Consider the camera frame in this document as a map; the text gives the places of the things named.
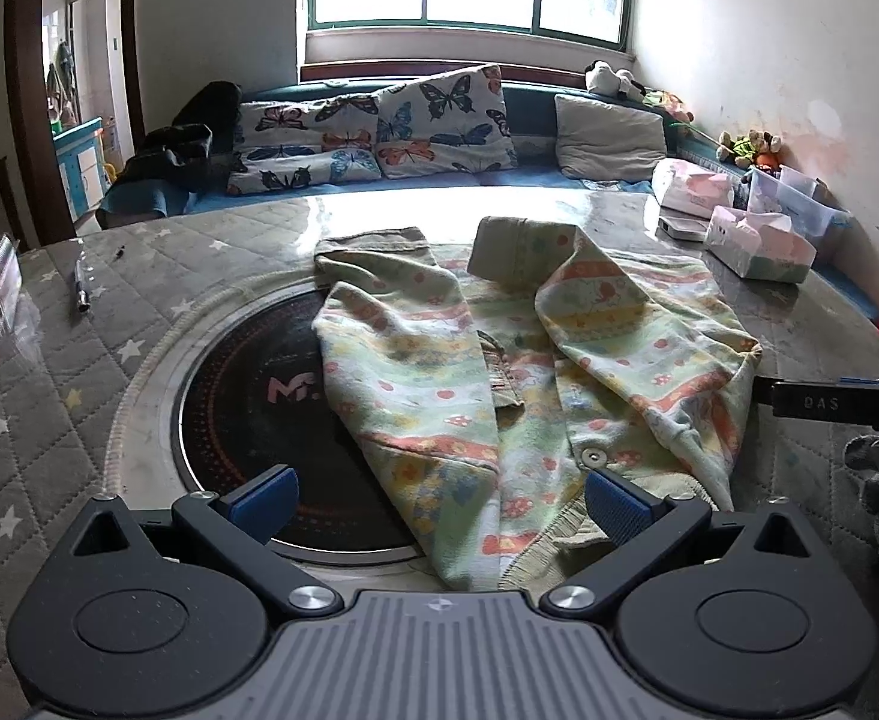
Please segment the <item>patterned green children's jacket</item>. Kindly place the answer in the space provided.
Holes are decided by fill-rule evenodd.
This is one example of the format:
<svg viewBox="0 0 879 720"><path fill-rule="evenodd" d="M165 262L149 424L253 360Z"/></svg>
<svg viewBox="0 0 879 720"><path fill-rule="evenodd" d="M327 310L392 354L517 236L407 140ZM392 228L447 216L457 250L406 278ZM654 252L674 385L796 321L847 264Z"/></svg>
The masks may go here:
<svg viewBox="0 0 879 720"><path fill-rule="evenodd" d="M760 344L693 257L485 218L467 257L414 227L325 239L329 405L442 582L540 592L597 543L586 478L732 504Z"/></svg>

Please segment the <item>black clothes pile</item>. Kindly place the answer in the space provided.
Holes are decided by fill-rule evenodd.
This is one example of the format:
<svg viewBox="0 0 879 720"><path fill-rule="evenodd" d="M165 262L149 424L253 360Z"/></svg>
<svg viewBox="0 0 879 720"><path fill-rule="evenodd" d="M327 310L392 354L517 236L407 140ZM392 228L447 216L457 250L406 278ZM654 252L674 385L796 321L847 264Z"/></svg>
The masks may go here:
<svg viewBox="0 0 879 720"><path fill-rule="evenodd" d="M233 154L241 103L242 89L236 83L208 83L171 125L146 135L117 182L164 181L187 190L202 188L215 161Z"/></svg>

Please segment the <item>round black induction cooktop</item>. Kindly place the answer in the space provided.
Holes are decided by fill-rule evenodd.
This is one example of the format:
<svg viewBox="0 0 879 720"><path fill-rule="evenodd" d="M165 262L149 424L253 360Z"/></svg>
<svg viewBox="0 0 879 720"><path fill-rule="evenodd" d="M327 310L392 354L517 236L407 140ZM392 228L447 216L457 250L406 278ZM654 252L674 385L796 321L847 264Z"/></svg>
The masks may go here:
<svg viewBox="0 0 879 720"><path fill-rule="evenodd" d="M299 502L273 551L319 566L410 561L418 544L325 401L312 330L325 296L282 289L229 309L200 341L172 410L177 472L190 491L224 494L283 463Z"/></svg>

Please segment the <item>front pink tissue pack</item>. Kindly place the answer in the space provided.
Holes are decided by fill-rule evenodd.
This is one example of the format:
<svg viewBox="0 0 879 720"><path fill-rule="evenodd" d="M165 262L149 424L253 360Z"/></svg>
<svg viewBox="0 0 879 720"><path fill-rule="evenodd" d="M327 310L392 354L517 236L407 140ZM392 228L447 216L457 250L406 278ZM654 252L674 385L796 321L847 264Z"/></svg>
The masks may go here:
<svg viewBox="0 0 879 720"><path fill-rule="evenodd" d="M741 280L800 284L814 265L817 249L794 231L789 216L716 206L704 249Z"/></svg>

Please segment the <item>pink tissue pack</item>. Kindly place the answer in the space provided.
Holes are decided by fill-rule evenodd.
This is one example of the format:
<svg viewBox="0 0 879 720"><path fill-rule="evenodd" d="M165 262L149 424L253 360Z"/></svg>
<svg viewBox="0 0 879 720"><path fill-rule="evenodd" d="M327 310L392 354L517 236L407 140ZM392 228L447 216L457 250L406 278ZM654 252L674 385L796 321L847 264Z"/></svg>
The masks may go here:
<svg viewBox="0 0 879 720"><path fill-rule="evenodd" d="M660 160L651 179L652 195L662 208L709 220L714 208L730 208L734 200L732 179L677 158Z"/></svg>
<svg viewBox="0 0 879 720"><path fill-rule="evenodd" d="M716 206L704 249L741 280L800 284L814 265L817 249L794 231L789 216Z"/></svg>

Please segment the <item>grey quilted star table mat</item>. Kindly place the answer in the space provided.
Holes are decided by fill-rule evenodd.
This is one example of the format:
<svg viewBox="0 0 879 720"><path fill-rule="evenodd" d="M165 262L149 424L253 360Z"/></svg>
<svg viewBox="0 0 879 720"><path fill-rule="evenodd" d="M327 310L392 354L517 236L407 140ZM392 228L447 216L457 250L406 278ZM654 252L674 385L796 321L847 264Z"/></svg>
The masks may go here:
<svg viewBox="0 0 879 720"><path fill-rule="evenodd" d="M580 224L604 247L674 249L656 241L649 195L571 188L425 188L317 195L174 216L83 234L20 260L16 330L0 341L0 718L26 700L5 655L14 606L71 519L104 488L115 411L138 369L195 305L259 273L304 265L319 239L418 226L431 244L470 244L483 216ZM71 272L85 254L92 307L73 314ZM786 379L879 377L879 331L810 273L797 289L744 283L704 257L737 316L760 339L760 371ZM855 431L753 413L734 473L737 507L789 497L809 512L868 592L877 566L872 527L857 502L843 445Z"/></svg>

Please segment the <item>clear plastic storage bin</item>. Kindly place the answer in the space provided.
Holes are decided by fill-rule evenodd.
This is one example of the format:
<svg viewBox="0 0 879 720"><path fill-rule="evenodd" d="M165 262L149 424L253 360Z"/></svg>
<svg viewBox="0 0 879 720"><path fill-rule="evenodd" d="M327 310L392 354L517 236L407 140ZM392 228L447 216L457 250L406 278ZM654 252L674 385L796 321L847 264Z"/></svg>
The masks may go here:
<svg viewBox="0 0 879 720"><path fill-rule="evenodd" d="M747 210L786 215L794 232L815 247L817 265L832 263L844 232L853 224L848 211L820 203L761 169L750 171Z"/></svg>

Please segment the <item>small flat grey box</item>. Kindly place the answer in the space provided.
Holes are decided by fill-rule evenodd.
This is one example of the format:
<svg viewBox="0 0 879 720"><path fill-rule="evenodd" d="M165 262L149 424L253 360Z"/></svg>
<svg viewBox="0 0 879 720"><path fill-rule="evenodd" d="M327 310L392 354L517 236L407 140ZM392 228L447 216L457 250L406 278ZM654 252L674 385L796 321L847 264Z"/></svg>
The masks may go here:
<svg viewBox="0 0 879 720"><path fill-rule="evenodd" d="M702 244L706 239L707 221L665 210L659 213L659 229L674 241Z"/></svg>

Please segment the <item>black pen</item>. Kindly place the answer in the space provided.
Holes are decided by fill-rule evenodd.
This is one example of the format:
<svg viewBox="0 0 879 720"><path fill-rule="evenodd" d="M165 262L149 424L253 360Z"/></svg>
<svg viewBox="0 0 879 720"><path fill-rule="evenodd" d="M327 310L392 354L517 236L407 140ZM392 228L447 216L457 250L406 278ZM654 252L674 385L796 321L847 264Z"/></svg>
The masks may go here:
<svg viewBox="0 0 879 720"><path fill-rule="evenodd" d="M78 257L73 265L73 299L78 314L86 314L91 307L88 283L86 282L85 259Z"/></svg>

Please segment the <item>small plush toys group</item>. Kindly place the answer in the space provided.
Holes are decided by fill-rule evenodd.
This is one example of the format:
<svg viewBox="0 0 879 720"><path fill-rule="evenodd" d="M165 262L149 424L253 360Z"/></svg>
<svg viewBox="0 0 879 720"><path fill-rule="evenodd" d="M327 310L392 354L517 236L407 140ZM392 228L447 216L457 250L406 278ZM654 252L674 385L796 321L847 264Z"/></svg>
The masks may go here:
<svg viewBox="0 0 879 720"><path fill-rule="evenodd" d="M735 164L740 169L759 169L773 174L781 166L781 148L781 137L766 130L752 128L740 137L724 130L716 145L716 160Z"/></svg>

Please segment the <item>rear pink tissue pack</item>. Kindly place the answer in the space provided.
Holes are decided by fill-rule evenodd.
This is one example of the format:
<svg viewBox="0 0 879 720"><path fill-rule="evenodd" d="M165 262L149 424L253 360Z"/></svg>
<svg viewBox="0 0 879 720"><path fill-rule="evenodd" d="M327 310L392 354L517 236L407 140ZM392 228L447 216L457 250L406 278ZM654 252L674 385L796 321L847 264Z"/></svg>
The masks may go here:
<svg viewBox="0 0 879 720"><path fill-rule="evenodd" d="M677 158L660 160L651 179L652 195L662 208L709 220L714 208L730 208L734 200L732 179Z"/></svg>

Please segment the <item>blue sofa bench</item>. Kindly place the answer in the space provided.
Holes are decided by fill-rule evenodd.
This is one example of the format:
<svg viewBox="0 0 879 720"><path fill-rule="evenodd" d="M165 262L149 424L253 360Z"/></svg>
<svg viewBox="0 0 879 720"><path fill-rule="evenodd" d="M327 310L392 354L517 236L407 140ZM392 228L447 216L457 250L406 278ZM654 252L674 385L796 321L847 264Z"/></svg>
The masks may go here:
<svg viewBox="0 0 879 720"><path fill-rule="evenodd" d="M149 134L99 216L114 226L395 184L652 187L670 158L707 163L675 115L610 96L515 86L494 65L257 96L213 82L172 127Z"/></svg>

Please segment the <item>flat butterfly pillow stack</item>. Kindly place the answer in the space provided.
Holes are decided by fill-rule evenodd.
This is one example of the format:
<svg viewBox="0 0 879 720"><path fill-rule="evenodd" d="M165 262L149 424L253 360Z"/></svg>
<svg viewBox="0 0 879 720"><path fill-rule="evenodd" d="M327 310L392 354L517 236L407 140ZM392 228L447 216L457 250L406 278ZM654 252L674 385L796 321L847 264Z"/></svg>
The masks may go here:
<svg viewBox="0 0 879 720"><path fill-rule="evenodd" d="M256 195L379 181L377 124L379 107L369 94L242 103L226 190Z"/></svg>

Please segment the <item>grey plain cushion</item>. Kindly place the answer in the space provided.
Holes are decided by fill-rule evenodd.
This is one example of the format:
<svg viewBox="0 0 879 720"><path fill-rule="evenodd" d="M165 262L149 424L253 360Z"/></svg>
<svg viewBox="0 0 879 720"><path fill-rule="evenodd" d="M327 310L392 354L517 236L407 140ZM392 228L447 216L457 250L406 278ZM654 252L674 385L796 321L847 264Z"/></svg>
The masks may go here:
<svg viewBox="0 0 879 720"><path fill-rule="evenodd" d="M664 124L647 110L556 94L556 162L588 181L651 179L665 156Z"/></svg>

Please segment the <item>blue white cabinet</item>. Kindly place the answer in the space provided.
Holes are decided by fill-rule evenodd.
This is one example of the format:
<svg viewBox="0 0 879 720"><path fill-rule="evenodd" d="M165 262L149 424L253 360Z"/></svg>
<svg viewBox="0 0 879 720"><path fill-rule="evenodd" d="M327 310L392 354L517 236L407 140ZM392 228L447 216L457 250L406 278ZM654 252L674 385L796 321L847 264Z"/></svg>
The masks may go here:
<svg viewBox="0 0 879 720"><path fill-rule="evenodd" d="M103 119L94 117L52 137L58 174L73 221L98 210L107 192L101 135Z"/></svg>

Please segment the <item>white plush toy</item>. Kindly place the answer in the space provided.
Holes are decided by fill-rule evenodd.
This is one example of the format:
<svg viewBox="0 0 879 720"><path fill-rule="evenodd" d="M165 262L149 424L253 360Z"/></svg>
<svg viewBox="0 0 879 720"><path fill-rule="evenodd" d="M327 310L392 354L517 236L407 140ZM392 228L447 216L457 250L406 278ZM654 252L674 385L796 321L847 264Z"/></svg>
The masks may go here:
<svg viewBox="0 0 879 720"><path fill-rule="evenodd" d="M584 83L589 93L610 98L629 99L642 103L646 96L646 88L636 82L633 73L622 68L615 70L604 60L595 60L584 71Z"/></svg>

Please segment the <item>large butterfly pillow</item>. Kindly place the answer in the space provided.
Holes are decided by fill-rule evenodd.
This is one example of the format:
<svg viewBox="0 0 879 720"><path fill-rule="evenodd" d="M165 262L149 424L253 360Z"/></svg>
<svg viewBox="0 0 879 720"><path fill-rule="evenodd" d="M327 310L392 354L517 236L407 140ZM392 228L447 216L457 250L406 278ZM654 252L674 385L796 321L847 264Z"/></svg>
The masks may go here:
<svg viewBox="0 0 879 720"><path fill-rule="evenodd" d="M374 154L387 179L509 171L517 153L498 65L381 89Z"/></svg>

